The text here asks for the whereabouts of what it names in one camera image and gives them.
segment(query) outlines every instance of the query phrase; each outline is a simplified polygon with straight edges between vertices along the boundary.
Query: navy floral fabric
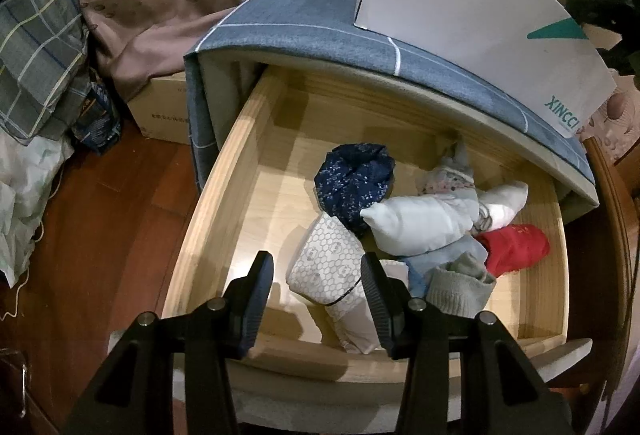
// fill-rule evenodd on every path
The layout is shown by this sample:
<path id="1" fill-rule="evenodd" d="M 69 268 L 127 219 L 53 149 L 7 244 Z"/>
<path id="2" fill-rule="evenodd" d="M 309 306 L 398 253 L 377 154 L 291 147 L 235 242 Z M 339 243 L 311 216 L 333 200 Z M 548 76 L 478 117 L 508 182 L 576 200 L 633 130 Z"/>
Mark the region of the navy floral fabric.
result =
<path id="1" fill-rule="evenodd" d="M 314 178 L 323 211 L 336 216 L 357 237 L 369 229 L 360 210 L 380 202 L 396 162 L 382 144 L 343 144 L 332 149 Z"/>

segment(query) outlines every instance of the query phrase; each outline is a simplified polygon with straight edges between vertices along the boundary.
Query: wooden drawer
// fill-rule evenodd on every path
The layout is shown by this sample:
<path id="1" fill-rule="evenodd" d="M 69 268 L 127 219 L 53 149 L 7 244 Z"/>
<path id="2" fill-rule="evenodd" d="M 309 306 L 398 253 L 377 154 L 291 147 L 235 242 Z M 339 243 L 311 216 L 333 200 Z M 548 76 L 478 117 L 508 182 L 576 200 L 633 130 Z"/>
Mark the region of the wooden drawer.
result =
<path id="1" fill-rule="evenodd" d="M 400 383 L 405 361 L 382 350 L 347 354 L 322 306 L 289 291 L 285 273 L 321 212 L 313 178 L 339 144 L 377 142 L 396 159 L 393 195 L 415 194 L 415 179 L 438 161 L 436 142 L 460 132 L 476 184 L 529 184 L 517 222 L 547 235 L 551 254 L 527 271 L 503 275 L 487 308 L 533 356 L 566 341 L 568 269 L 553 179 L 499 136 L 444 118 L 401 95 L 320 74 L 270 67 L 234 124 L 195 209 L 163 316 L 193 310 L 246 274 L 255 253 L 273 255 L 275 271 L 260 335 L 245 363 L 313 379 Z M 364 241 L 374 250 L 372 238 Z M 457 360 L 450 375 L 460 375 Z"/>

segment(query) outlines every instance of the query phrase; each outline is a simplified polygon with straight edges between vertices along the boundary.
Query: plaid fabric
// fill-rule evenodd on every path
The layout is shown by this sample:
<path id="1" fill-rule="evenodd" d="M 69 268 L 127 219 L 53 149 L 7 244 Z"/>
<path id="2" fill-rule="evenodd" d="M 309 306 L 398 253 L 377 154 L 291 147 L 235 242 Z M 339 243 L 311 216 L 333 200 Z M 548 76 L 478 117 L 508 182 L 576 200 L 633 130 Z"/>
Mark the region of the plaid fabric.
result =
<path id="1" fill-rule="evenodd" d="M 78 0 L 0 2 L 0 125 L 14 137 L 60 136 L 90 84 Z"/>

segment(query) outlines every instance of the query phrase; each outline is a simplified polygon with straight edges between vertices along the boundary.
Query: red cloth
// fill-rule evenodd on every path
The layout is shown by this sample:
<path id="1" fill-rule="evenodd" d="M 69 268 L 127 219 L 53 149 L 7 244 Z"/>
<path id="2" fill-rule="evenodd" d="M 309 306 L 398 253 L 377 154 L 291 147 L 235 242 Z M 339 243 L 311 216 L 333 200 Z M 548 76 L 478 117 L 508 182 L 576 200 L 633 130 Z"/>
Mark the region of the red cloth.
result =
<path id="1" fill-rule="evenodd" d="M 486 269 L 495 277 L 532 267 L 549 254 L 549 241 L 535 225 L 511 224 L 476 237 L 489 253 Z"/>

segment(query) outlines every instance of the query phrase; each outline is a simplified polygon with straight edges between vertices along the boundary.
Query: white patterned fabric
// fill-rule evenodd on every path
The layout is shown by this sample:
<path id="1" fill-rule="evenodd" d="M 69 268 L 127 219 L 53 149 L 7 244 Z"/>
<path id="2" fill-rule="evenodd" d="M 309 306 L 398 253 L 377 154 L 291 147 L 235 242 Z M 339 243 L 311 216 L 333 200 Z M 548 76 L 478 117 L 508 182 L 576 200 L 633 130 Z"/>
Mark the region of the white patterned fabric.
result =
<path id="1" fill-rule="evenodd" d="M 289 268 L 286 282 L 293 292 L 326 306 L 346 351 L 369 354 L 379 342 L 360 282 L 362 255 L 364 249 L 355 235 L 323 212 L 309 231 L 300 257 Z M 389 276 L 408 284 L 404 263 L 381 263 Z"/>
<path id="2" fill-rule="evenodd" d="M 323 212 L 309 232 L 300 257 L 287 274 L 289 288 L 321 305 L 335 304 L 335 319 L 357 301 L 352 290 L 360 280 L 364 249 L 335 216 Z"/>

